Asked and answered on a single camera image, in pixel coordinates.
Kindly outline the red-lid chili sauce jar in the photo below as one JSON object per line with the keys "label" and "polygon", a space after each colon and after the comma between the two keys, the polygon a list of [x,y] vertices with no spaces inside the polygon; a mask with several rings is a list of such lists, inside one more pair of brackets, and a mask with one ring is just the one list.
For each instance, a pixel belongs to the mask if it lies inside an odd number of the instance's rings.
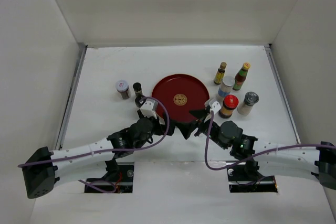
{"label": "red-lid chili sauce jar", "polygon": [[237,108],[239,104],[239,99],[235,95],[229,94],[224,97],[223,106],[219,111],[219,116],[222,118],[230,118],[233,111]]}

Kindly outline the silver-lid blue-label jar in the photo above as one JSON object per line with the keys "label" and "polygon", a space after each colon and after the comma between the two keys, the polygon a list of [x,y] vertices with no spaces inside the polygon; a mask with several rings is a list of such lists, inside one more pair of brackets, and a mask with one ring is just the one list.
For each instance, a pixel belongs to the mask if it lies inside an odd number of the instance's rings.
{"label": "silver-lid blue-label jar", "polygon": [[235,84],[235,79],[232,76],[225,76],[218,88],[216,99],[218,102],[222,102],[224,98],[229,95]]}

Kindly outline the black-top white salt grinder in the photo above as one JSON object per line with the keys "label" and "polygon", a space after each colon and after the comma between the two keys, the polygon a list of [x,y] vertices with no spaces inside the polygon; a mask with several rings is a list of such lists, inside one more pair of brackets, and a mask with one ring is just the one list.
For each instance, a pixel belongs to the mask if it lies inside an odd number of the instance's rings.
{"label": "black-top white salt grinder", "polygon": [[143,104],[142,98],[143,98],[143,96],[141,96],[141,95],[135,97],[135,104],[138,108],[140,108]]}

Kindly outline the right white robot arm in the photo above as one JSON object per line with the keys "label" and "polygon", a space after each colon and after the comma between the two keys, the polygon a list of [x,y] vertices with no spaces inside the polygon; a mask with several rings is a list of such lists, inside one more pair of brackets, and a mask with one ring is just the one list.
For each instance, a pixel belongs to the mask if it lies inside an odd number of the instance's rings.
{"label": "right white robot arm", "polygon": [[221,149],[229,150],[236,160],[224,169],[244,163],[243,172],[249,180],[275,175],[299,177],[335,189],[335,145],[321,142],[285,146],[265,142],[244,134],[233,121],[216,124],[211,108],[191,110],[190,114],[197,118],[195,135],[206,135],[206,142],[212,141]]}

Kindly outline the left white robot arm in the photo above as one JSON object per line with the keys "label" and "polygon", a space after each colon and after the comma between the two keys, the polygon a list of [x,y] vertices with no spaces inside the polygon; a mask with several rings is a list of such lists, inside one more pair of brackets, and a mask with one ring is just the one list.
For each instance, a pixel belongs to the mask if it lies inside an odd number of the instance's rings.
{"label": "left white robot arm", "polygon": [[51,151],[48,147],[37,149],[19,167],[23,172],[27,197],[35,199],[53,190],[65,176],[78,174],[90,165],[98,165],[100,175],[106,181],[113,181],[118,175],[117,158],[123,158],[136,150],[147,150],[149,143],[154,147],[153,136],[171,136],[179,129],[185,139],[195,130],[196,121],[181,123],[164,115],[164,123],[154,116],[141,113],[139,119],[118,132],[91,144],[67,150]]}

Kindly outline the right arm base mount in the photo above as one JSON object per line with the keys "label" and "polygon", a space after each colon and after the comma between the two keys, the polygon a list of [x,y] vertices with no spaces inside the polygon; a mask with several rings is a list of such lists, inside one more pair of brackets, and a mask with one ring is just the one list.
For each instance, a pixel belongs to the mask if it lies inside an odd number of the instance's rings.
{"label": "right arm base mount", "polygon": [[257,162],[247,161],[227,170],[231,193],[277,193],[274,176],[264,176]]}

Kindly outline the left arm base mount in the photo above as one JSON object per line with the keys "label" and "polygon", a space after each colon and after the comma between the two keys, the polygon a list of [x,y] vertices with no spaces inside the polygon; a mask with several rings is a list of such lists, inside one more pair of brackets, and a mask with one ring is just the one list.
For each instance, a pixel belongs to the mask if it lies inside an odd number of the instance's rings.
{"label": "left arm base mount", "polygon": [[84,193],[100,194],[102,191],[114,194],[128,194],[133,192],[134,163],[117,163],[116,160],[108,161],[107,173],[101,178],[88,178],[87,184],[92,184],[98,190],[84,184]]}

